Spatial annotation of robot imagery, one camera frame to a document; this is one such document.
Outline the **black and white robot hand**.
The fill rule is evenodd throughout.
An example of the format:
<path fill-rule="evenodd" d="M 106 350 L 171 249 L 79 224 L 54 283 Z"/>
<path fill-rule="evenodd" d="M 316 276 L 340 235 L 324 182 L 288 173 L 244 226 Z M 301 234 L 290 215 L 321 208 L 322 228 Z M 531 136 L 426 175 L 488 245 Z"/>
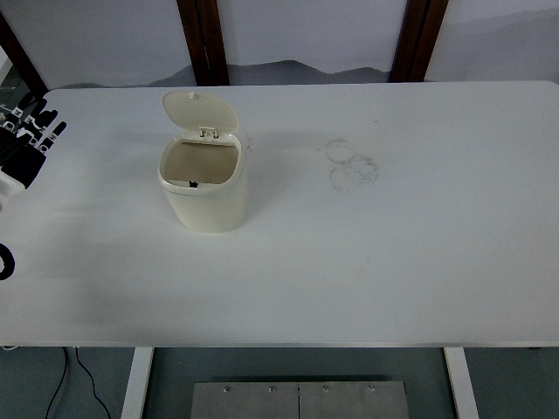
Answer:
<path fill-rule="evenodd" d="M 1 209 L 17 194 L 27 190 L 46 162 L 46 154 L 65 131 L 58 112 L 47 110 L 47 100 L 27 93 L 1 120 Z"/>

